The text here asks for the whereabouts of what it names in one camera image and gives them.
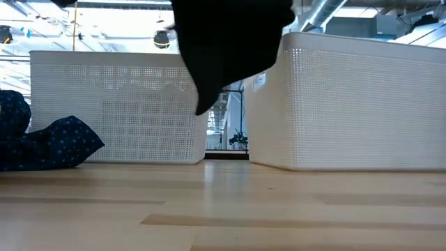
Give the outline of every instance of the white plastic storage basket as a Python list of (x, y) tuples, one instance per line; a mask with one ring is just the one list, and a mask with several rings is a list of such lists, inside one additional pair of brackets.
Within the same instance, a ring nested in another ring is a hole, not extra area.
[(245, 83), (251, 161), (446, 169), (445, 69), (442, 49), (288, 34), (276, 65)]
[(194, 164), (208, 115), (177, 54), (31, 52), (32, 130), (75, 115), (105, 143), (89, 160)]

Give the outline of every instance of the ceiling pipe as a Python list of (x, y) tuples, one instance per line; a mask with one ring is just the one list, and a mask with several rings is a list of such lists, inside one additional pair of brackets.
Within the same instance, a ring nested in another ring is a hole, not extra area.
[(314, 0), (312, 8), (301, 15), (298, 31), (322, 28), (348, 0)]

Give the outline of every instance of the black fabric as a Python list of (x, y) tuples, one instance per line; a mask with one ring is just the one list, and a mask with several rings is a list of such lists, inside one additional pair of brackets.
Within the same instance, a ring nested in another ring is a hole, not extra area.
[(76, 167), (104, 146), (75, 116), (25, 134), (31, 110), (18, 92), (0, 91), (0, 106), (0, 172)]
[[(75, 0), (52, 0), (67, 6)], [(171, 0), (181, 56), (208, 111), (225, 86), (276, 62), (282, 29), (295, 19), (293, 0)]]

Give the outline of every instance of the wooden floor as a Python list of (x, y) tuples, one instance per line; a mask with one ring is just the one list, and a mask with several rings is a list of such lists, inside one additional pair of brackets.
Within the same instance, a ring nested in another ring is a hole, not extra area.
[(243, 161), (0, 173), (0, 251), (445, 251), (446, 174)]

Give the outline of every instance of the navy blue patterned cloth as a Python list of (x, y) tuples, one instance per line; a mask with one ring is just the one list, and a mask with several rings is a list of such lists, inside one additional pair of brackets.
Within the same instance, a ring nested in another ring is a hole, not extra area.
[(76, 167), (104, 146), (75, 116), (25, 134), (31, 109), (18, 92), (0, 91), (0, 106), (0, 172)]

